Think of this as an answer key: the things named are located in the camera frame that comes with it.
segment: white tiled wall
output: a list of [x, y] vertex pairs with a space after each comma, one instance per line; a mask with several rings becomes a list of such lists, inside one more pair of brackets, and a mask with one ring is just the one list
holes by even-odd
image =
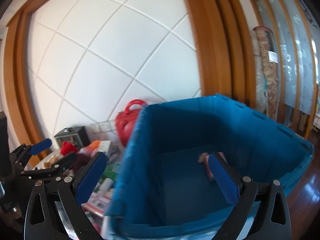
[[90, 124], [113, 120], [133, 99], [201, 94], [184, 0], [50, 0], [30, 23], [28, 70], [49, 138], [85, 125], [91, 140], [116, 140], [113, 128], [94, 133]]

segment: wooden floor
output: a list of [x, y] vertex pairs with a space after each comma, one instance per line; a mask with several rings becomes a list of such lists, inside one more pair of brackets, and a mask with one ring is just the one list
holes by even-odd
[[292, 240], [299, 240], [307, 231], [320, 209], [320, 134], [309, 136], [315, 146], [314, 157], [305, 174], [287, 197], [290, 211]]

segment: wooden slat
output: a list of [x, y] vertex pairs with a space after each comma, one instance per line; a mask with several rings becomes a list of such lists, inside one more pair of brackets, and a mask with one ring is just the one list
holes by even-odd
[[229, 0], [236, 18], [244, 54], [246, 104], [255, 109], [256, 104], [256, 68], [253, 46], [247, 20], [239, 0]]
[[230, 54], [232, 98], [239, 102], [245, 103], [246, 93], [244, 56], [236, 16], [229, 0], [216, 1], [223, 21], [223, 26], [226, 31]]
[[231, 66], [223, 21], [215, 0], [185, 0], [196, 43], [203, 96], [232, 96]]
[[318, 89], [317, 89], [317, 79], [316, 79], [316, 60], [315, 60], [315, 52], [313, 51], [313, 46], [312, 46], [312, 36], [311, 36], [311, 32], [309, 29], [309, 25], [306, 19], [305, 14], [303, 13], [303, 10], [299, 4], [298, 0], [293, 0], [295, 3], [295, 6], [297, 7], [301, 18], [302, 18], [302, 22], [303, 25], [306, 29], [307, 32], [307, 37], [308, 37], [308, 42], [309, 42], [309, 46], [310, 46], [310, 52], [311, 52], [311, 58], [312, 58], [312, 69], [313, 69], [313, 95], [312, 95], [312, 104], [311, 104], [311, 111], [310, 111], [310, 116], [308, 119], [308, 124], [307, 124], [307, 130], [305, 133], [305, 138], [309, 137], [310, 134], [310, 130], [312, 128], [312, 124], [313, 124], [313, 119], [315, 118], [315, 114], [316, 114], [316, 102], [317, 102], [317, 94], [318, 94]]
[[259, 8], [257, 6], [257, 1], [258, 0], [250, 0], [251, 5], [252, 5], [253, 10], [254, 10], [254, 14], [256, 15], [256, 18], [257, 18], [259, 26], [263, 26], [263, 20], [262, 20], [261, 14], [259, 12]]
[[285, 19], [287, 21], [287, 24], [288, 24], [288, 28], [289, 28], [289, 32], [290, 32], [290, 36], [291, 36], [292, 44], [293, 44], [294, 58], [295, 58], [296, 64], [298, 65], [299, 64], [298, 48], [297, 48], [297, 44], [296, 44], [296, 40], [295, 40], [295, 35], [294, 35], [294, 31], [293, 31], [293, 25], [292, 25], [291, 17], [289, 15], [289, 11], [288, 11], [284, 1], [283, 0], [278, 0], [278, 1], [280, 3], [281, 9], [282, 9], [282, 11], [284, 13], [284, 17], [285, 17]]
[[[47, 0], [27, 0], [7, 24], [8, 33], [4, 57], [4, 87], [10, 118], [18, 140], [33, 144], [43, 140], [33, 111], [26, 72], [27, 36], [30, 14]], [[49, 151], [32, 157], [36, 165]]]
[[273, 32], [274, 32], [274, 36], [276, 39], [276, 45], [277, 45], [277, 50], [278, 50], [278, 54], [279, 54], [279, 59], [280, 62], [278, 63], [278, 66], [280, 68], [280, 74], [281, 74], [281, 78], [280, 78], [280, 82], [281, 82], [281, 89], [280, 89], [280, 102], [279, 102], [279, 107], [278, 107], [278, 122], [284, 122], [284, 118], [285, 118], [285, 110], [286, 110], [286, 106], [284, 104], [284, 98], [285, 98], [285, 78], [284, 78], [284, 71], [283, 71], [283, 67], [282, 67], [282, 60], [283, 60], [283, 56], [282, 56], [282, 51], [281, 51], [281, 40], [280, 40], [280, 35], [279, 35], [279, 30], [278, 30], [278, 25], [276, 22], [276, 16], [275, 13], [272, 9], [272, 6], [269, 2], [269, 0], [263, 0], [264, 4], [266, 5], [270, 20], [271, 20], [271, 24], [272, 24], [272, 28], [273, 28]]

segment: bin bottom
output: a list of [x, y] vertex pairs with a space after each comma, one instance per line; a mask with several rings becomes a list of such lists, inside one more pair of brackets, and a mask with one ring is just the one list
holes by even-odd
[[230, 206], [218, 184], [209, 181], [204, 164], [198, 163], [199, 154], [215, 150], [206, 145], [159, 156], [167, 226], [203, 219]]

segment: dark red object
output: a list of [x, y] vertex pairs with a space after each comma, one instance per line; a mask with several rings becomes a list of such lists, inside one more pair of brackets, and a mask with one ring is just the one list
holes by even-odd
[[72, 143], [64, 141], [61, 146], [60, 154], [62, 154], [64, 156], [64, 155], [67, 155], [71, 152], [77, 153], [78, 148], [76, 146], [74, 146]]
[[119, 112], [116, 116], [116, 129], [119, 139], [123, 146], [127, 146], [128, 140], [136, 123], [137, 117], [141, 109], [130, 110], [133, 105], [147, 105], [147, 103], [140, 99], [130, 101], [123, 112]]

